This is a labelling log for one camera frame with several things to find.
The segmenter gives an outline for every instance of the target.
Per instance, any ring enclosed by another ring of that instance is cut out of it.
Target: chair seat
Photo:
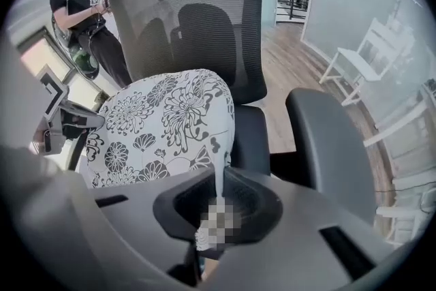
[[[216,73],[189,70],[139,80],[108,99],[87,138],[94,187],[127,185],[230,164],[234,105]]]
[[[380,76],[356,51],[338,48],[341,53],[362,74],[366,81],[379,81]]]

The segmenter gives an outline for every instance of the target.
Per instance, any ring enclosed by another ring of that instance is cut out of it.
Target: floral fabric
[[[208,70],[161,74],[130,84],[102,106],[87,139],[94,187],[152,181],[230,164],[234,106]]]

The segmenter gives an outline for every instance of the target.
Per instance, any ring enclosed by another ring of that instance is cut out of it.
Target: floor
[[[343,95],[333,82],[319,84],[327,68],[326,61],[300,41],[303,25],[277,24],[275,28],[262,32],[262,68],[268,88],[268,95],[252,105],[260,107],[266,115],[268,138],[271,153],[295,151],[294,137],[289,117],[285,109],[288,93],[296,87],[307,87],[325,91],[339,101]],[[363,138],[376,132],[374,122],[362,102],[346,107],[348,115]],[[367,148],[373,169],[377,205],[391,206],[392,172],[386,160],[382,142]],[[389,221],[376,219],[375,227],[382,233],[389,231]]]

